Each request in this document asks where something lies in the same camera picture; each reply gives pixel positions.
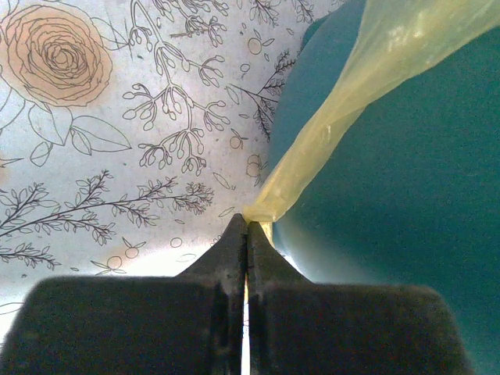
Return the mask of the yellow translucent trash bag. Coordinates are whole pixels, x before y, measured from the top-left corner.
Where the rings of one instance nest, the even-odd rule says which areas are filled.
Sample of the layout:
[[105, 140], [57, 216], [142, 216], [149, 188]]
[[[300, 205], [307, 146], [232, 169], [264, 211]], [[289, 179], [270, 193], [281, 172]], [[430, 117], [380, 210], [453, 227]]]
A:
[[331, 93], [298, 133], [243, 217], [277, 222], [320, 172], [364, 109], [499, 25], [499, 3], [368, 1]]

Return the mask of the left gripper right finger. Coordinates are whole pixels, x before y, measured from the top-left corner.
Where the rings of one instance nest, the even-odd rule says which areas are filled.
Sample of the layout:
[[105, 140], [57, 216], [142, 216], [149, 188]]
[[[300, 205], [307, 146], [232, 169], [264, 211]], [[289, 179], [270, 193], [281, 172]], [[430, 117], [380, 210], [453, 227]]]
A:
[[416, 285], [315, 284], [248, 227], [253, 374], [471, 374], [454, 316]]

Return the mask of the teal plastic trash bin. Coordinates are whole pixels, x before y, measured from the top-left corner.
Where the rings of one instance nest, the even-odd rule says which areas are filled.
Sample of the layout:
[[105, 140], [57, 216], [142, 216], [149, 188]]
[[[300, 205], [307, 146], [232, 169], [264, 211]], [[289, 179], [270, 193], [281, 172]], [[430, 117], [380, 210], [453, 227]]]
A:
[[371, 103], [273, 242], [315, 282], [435, 289], [498, 373], [498, 29]]

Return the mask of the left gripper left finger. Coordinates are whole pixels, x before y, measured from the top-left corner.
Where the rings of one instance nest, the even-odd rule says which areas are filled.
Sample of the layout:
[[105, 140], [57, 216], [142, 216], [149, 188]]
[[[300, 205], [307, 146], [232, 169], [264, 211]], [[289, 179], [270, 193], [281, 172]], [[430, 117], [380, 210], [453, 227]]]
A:
[[247, 223], [175, 277], [55, 277], [29, 293], [4, 374], [239, 374]]

